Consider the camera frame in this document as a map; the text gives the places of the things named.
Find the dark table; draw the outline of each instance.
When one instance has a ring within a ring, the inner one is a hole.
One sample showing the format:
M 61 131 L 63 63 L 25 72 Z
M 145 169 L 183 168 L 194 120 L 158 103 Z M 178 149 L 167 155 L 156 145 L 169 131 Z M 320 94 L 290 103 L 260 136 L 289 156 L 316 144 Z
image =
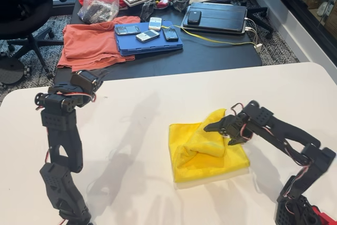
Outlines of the dark table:
M 83 24 L 77 15 L 80 8 L 79 2 L 76 1 L 71 24 Z M 139 14 L 139 7 L 133 7 L 126 11 L 120 11 L 118 15 L 139 16 Z M 171 21 L 175 25 L 180 25 L 184 14 L 169 7 L 164 10 L 155 10 L 152 16 Z M 192 37 L 179 28 L 176 28 L 176 31 L 184 44 L 182 50 L 136 55 L 136 60 L 134 61 L 107 67 L 106 69 L 110 72 L 104 79 L 132 79 L 136 77 L 227 70 L 262 65 L 253 44 L 232 46 L 211 43 Z M 236 36 L 206 32 L 194 33 L 218 41 L 233 43 L 250 41 L 246 34 Z M 58 69 L 55 82 L 69 81 L 70 75 L 71 69 Z

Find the office chair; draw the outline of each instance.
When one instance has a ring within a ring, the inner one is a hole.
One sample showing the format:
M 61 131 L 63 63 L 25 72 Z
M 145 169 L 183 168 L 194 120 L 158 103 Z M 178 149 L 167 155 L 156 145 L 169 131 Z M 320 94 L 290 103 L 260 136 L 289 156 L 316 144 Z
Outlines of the office chair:
M 2 59 L 0 62 L 0 65 L 2 66 L 2 72 L 6 72 L 6 76 L 5 74 L 3 74 L 2 78 L 8 81 L 7 84 L 15 83 L 14 81 L 16 81 L 16 77 L 18 77 L 18 80 L 21 79 L 20 74 L 18 73 L 20 72 L 19 70 L 23 69 L 23 64 L 21 64 L 22 66 L 20 66 L 20 62 L 18 63 L 18 61 L 15 60 L 18 60 L 30 50 L 34 50 L 34 52 L 36 53 L 39 61 L 42 64 L 43 69 L 47 73 L 47 78 L 53 78 L 53 73 L 50 72 L 45 61 L 43 60 L 39 47 L 63 45 L 63 41 L 50 40 L 54 37 L 54 33 L 51 27 L 40 32 L 36 36 L 33 36 L 32 34 L 48 21 L 51 16 L 52 8 L 53 0 L 43 0 L 39 2 L 38 5 L 36 5 L 35 7 L 30 6 L 28 12 L 29 16 L 26 18 L 16 18 L 10 21 L 0 21 L 0 40 L 10 40 L 7 41 L 8 50 L 10 52 L 13 52 L 15 51 L 14 45 L 22 46 L 12 57 Z
M 241 5 L 246 5 L 246 0 L 242 0 Z M 268 11 L 268 7 L 248 8 L 247 9 L 247 18 L 250 18 L 251 20 L 253 20 L 257 26 L 260 26 L 260 27 L 266 29 L 269 33 L 267 33 L 267 35 L 265 37 L 267 39 L 271 39 L 273 37 L 274 29 L 254 15 L 254 13 L 260 13 L 261 17 L 266 17 L 267 11 Z

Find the gray carpet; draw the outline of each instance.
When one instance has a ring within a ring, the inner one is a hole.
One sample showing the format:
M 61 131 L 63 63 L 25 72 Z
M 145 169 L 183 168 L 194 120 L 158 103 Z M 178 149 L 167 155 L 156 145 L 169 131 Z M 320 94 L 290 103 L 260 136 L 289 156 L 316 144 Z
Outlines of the gray carpet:
M 256 0 L 247 0 L 247 7 L 260 7 Z M 40 29 L 43 30 L 49 26 L 53 28 L 55 33 L 55 39 L 62 39 L 62 30 L 66 24 L 70 22 L 70 16 L 57 16 L 51 17 L 48 22 Z M 273 26 L 269 19 L 262 18 L 269 25 Z M 260 52 L 260 57 L 262 59 L 263 65 L 275 65 L 275 64 L 287 64 L 287 63 L 298 63 L 299 60 L 296 58 L 295 54 L 288 47 L 282 36 L 278 31 L 274 31 L 273 38 L 267 40 L 265 35 L 267 31 L 257 27 L 257 33 L 259 35 L 258 43 L 262 43 L 262 49 Z M 254 33 L 248 32 L 248 35 L 251 40 L 253 40 Z M 56 64 L 61 55 L 61 46 L 51 46 L 51 47 L 41 47 L 41 53 L 46 61 L 48 68 L 55 73 Z M 5 41 L 0 41 L 0 51 L 7 52 L 7 43 Z M 4 97 L 11 91 L 16 89 L 31 88 L 31 87 L 41 87 L 49 86 L 51 81 L 49 81 L 45 75 L 37 56 L 33 51 L 30 51 L 24 57 L 21 58 L 21 61 L 25 65 L 30 65 L 32 67 L 32 76 L 29 79 L 26 79 L 15 86 L 9 86 L 6 90 L 0 91 L 0 105 Z
M 247 8 L 257 8 L 260 5 L 256 0 L 247 0 Z M 274 28 L 273 38 L 267 40 L 265 38 L 268 33 L 267 30 L 257 27 L 258 40 L 257 43 L 262 43 L 262 49 L 260 52 L 260 58 L 262 60 L 262 65 L 276 65 L 276 64 L 287 64 L 287 63 L 299 63 L 295 54 L 291 51 L 287 43 L 284 41 L 280 33 L 275 29 L 273 24 L 270 22 L 268 17 L 262 18 L 257 15 L 261 20 L 265 21 L 269 26 Z M 254 33 L 248 32 L 248 36 L 251 40 L 254 38 Z
M 37 34 L 39 31 L 42 31 L 48 27 L 53 29 L 55 34 L 55 40 L 62 40 L 62 30 L 63 28 L 69 24 L 71 16 L 56 16 L 51 17 L 43 27 L 41 27 L 38 31 L 36 31 L 33 35 Z M 16 51 L 20 49 L 21 46 L 15 46 Z M 62 46 L 48 46 L 48 47 L 40 47 L 41 54 L 51 72 L 55 74 L 56 72 L 56 64 L 61 56 Z M 6 41 L 0 41 L 0 51 L 8 52 L 8 45 Z M 42 87 L 49 86 L 52 81 L 48 80 L 45 74 L 44 69 L 40 61 L 38 60 L 34 51 L 29 51 L 26 55 L 20 58 L 20 61 L 24 65 L 29 65 L 32 67 L 32 76 L 28 79 L 23 79 L 22 82 L 14 85 L 8 86 L 6 90 L 0 91 L 0 105 L 4 97 L 14 91 L 16 89 L 23 88 L 33 88 L 33 87 Z

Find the blue tablet case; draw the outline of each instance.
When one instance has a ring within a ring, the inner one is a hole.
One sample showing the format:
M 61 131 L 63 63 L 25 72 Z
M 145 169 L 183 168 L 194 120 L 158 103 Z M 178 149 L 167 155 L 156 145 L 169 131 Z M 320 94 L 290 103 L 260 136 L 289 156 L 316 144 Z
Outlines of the blue tablet case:
M 163 26 L 172 26 L 171 21 L 163 21 Z M 138 26 L 143 32 L 148 31 L 148 22 L 121 24 L 115 26 Z M 149 42 L 142 43 L 136 39 L 136 35 L 117 35 L 115 34 L 116 43 L 121 56 L 144 54 L 150 52 L 160 52 L 167 50 L 178 50 L 183 48 L 183 42 L 179 38 L 177 42 L 167 42 L 164 37 L 163 29 L 159 31 L 160 36 Z

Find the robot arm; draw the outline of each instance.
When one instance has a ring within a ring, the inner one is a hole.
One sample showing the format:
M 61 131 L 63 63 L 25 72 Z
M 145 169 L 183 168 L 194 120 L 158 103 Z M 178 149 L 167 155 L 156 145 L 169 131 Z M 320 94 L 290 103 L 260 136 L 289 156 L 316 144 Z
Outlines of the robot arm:
M 56 84 L 48 93 L 35 97 L 41 112 L 42 124 L 47 127 L 51 162 L 46 162 L 40 174 L 46 184 L 47 195 L 68 225 L 88 225 L 91 219 L 84 199 L 75 186 L 71 172 L 83 168 L 82 143 L 76 126 L 75 107 L 83 107 L 96 100 L 95 92 L 102 85 L 102 77 L 88 71 L 74 73 L 70 83 Z M 60 155 L 63 147 L 67 156 Z
M 275 146 L 277 149 L 291 157 L 295 163 L 302 166 L 296 176 L 291 176 L 282 189 L 277 202 L 285 207 L 294 217 L 300 216 L 296 222 L 289 224 L 319 224 L 300 223 L 304 213 L 312 214 L 312 210 L 305 208 L 309 205 L 302 195 L 331 165 L 336 153 L 329 148 L 320 149 L 320 141 L 305 131 L 278 120 L 273 113 L 264 107 L 259 107 L 256 101 L 251 101 L 242 111 L 235 115 L 228 115 L 219 122 L 207 125 L 206 132 L 218 131 L 221 135 L 231 138 L 229 145 L 245 143 L 255 133 Z M 287 139 L 298 142 L 304 146 L 301 153 L 294 150 Z M 289 210 L 287 203 L 292 204 L 293 211 Z

